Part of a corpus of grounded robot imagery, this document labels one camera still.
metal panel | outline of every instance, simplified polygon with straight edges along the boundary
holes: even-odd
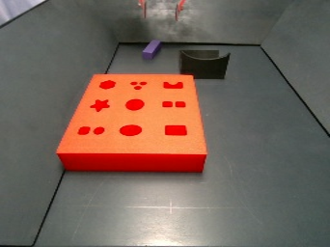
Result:
[[[0,0],[0,26],[46,0]]]
[[[98,0],[104,22],[120,42],[217,42],[261,44],[291,0],[188,0],[175,21],[179,0]]]
[[[83,5],[47,2],[0,29],[0,245],[33,243],[63,171],[56,145],[118,45]]]
[[[202,174],[66,173],[37,246],[327,246],[330,140],[259,47],[120,45],[112,73],[179,73],[179,50],[231,52],[196,80]]]
[[[295,1],[262,46],[329,132],[330,2]]]

gray floor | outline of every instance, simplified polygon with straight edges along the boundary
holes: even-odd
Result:
[[[111,73],[178,73],[179,49],[233,53],[196,80],[202,174],[66,173],[39,246],[330,244],[330,140],[257,46],[120,45]]]

enclosure wall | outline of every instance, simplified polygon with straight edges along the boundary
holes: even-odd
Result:
[[[262,47],[330,130],[330,2],[297,0]]]

star-shaped hole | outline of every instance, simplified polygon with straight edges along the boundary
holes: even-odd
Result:
[[[91,108],[95,108],[96,112],[99,112],[103,108],[108,108],[110,105],[108,105],[108,99],[106,100],[96,100],[95,101],[95,104],[91,105]]]

red foam block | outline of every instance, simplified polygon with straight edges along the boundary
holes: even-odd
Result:
[[[72,171],[202,172],[207,152],[194,77],[96,74],[56,154]]]

